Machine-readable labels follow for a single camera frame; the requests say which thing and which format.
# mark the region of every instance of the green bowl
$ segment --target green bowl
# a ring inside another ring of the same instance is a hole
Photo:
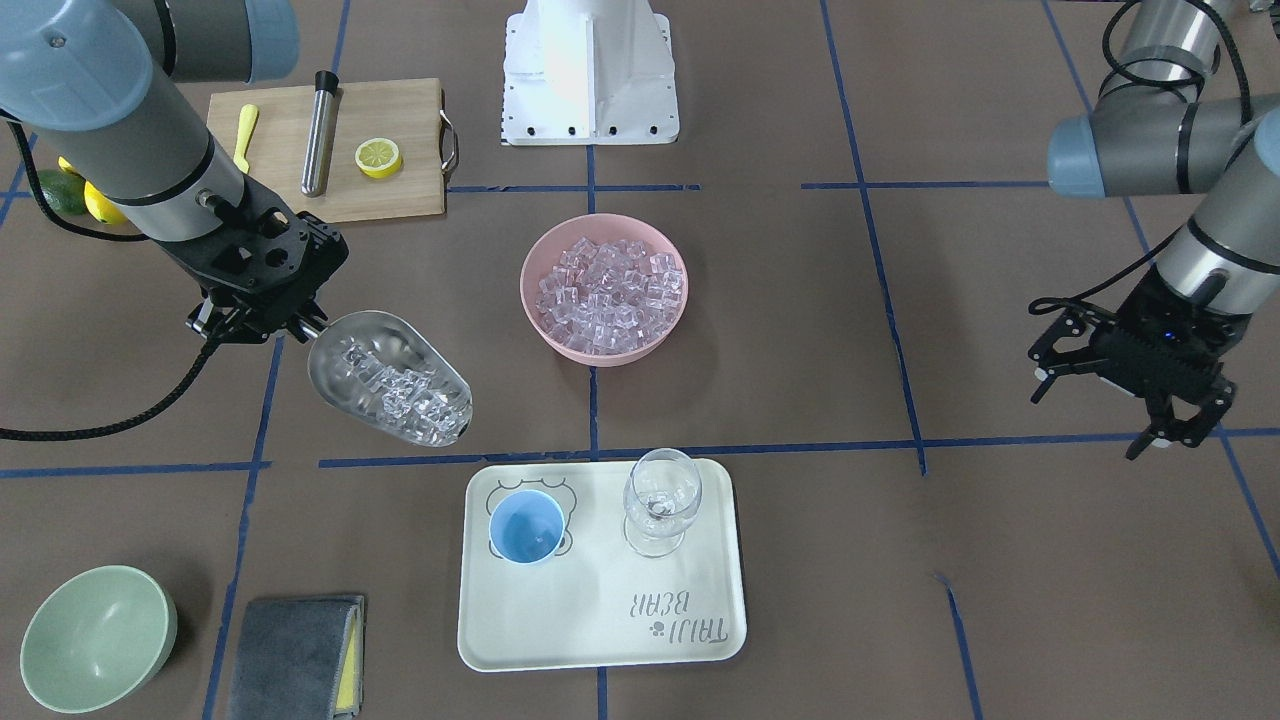
[[[173,598],[136,568],[81,573],[36,611],[22,638],[22,682],[55,712],[100,710],[150,680],[173,650]]]

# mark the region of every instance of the folded cloth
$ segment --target folded cloth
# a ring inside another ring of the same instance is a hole
[[[255,600],[244,610],[228,720],[346,720],[360,712],[365,598]]]

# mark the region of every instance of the wooden cutting board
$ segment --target wooden cutting board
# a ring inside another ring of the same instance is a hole
[[[279,193],[294,211],[308,210],[328,223],[438,215],[444,213],[440,102],[436,78],[340,85],[329,182],[319,197],[307,197],[300,190],[314,86],[214,94],[209,100],[209,129],[232,154],[241,108],[257,105],[261,114],[246,152],[248,174]],[[372,179],[356,167],[356,147],[371,137],[399,145],[404,167],[398,173]]]

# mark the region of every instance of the yellow knife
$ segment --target yellow knife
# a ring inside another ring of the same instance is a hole
[[[248,151],[248,138],[253,137],[253,128],[257,126],[257,105],[241,108],[241,124],[239,129],[236,131],[236,155],[232,160],[242,173],[248,172],[248,158],[244,156],[244,152]]]

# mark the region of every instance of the white tray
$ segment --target white tray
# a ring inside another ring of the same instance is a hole
[[[474,670],[547,670],[726,660],[746,642],[733,486],[699,459],[703,505],[666,557],[641,557],[622,537],[622,488],[632,462],[494,465],[467,484],[458,655]],[[556,557],[517,565],[489,544],[489,515],[517,488],[564,510]]]

